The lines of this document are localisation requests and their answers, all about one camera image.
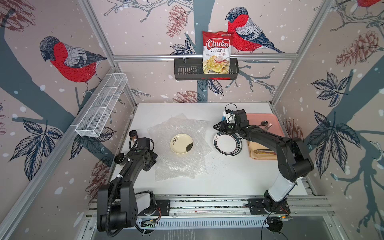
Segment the clear bubble wrap sheet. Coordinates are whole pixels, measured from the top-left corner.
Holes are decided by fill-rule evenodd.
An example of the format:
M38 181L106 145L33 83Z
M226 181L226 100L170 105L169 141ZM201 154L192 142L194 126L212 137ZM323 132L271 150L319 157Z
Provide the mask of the clear bubble wrap sheet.
M213 151L206 142L208 124L179 114L148 128L158 154L156 182L178 177L194 179L208 172L205 157Z

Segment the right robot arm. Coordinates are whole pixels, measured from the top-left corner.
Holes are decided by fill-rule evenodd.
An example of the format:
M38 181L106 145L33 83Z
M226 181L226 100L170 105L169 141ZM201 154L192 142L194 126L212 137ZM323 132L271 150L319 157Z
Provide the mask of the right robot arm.
M229 116L213 126L218 132L238 135L249 141L261 144L277 154L279 174L274 184L264 194L264 209L275 213L297 181L314 170L305 144L300 138L287 138L263 130L257 125L250 125L245 110L225 111Z

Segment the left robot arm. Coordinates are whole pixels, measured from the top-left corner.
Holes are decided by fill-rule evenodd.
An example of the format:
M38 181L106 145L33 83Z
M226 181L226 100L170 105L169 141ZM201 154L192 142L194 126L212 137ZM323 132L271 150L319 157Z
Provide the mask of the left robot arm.
M112 238L124 228L134 227L139 214L135 181L139 173L149 171L156 163L153 140L138 138L128 153L115 156L122 170L108 184L98 190L97 229Z

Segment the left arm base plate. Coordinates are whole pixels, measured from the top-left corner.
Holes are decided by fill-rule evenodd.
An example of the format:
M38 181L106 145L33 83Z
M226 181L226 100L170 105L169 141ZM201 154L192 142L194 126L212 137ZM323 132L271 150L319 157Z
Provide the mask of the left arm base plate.
M170 200L156 200L155 205L149 206L147 209L139 213L139 217L159 217L169 216L171 208Z

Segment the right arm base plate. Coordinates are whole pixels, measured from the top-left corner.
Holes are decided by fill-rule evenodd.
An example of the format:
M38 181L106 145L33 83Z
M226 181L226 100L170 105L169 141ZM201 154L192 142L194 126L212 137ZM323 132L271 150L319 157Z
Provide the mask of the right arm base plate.
M290 215L291 211L287 200L275 203L270 200L262 198L248 199L248 202L244 205L250 210L251 215Z

